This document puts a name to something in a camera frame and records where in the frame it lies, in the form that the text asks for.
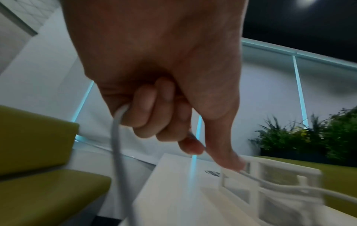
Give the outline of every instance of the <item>table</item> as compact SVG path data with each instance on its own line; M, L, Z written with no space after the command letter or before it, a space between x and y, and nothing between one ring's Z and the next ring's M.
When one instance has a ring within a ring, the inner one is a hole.
M139 226L258 226L218 191L220 172L209 161L164 154L134 201ZM329 226L356 226L357 218L326 207ZM127 226L124 220L120 226Z

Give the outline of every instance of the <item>ceiling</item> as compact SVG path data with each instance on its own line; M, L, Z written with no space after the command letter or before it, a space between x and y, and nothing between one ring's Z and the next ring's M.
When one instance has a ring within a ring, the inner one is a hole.
M243 37L357 63L357 0L250 0Z

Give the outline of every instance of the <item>green sofa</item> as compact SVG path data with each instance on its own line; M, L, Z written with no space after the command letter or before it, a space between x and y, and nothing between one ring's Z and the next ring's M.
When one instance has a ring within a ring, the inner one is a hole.
M323 174L323 188L357 197L357 168L313 162L303 162L291 159L280 159L267 156L259 157L319 169ZM327 206L339 210L343 213L349 214L351 216L357 217L357 204L330 196L325 196L324 198Z
M111 178L61 167L78 129L76 123L0 106L1 226L90 225Z

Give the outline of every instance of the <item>hand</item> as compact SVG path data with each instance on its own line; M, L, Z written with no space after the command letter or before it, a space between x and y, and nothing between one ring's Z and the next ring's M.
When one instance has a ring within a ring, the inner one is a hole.
M189 136L192 108L203 118L206 151L222 167L244 167L231 146L239 107L240 38L246 0L65 0L69 34L110 112L131 102L124 125L137 136Z

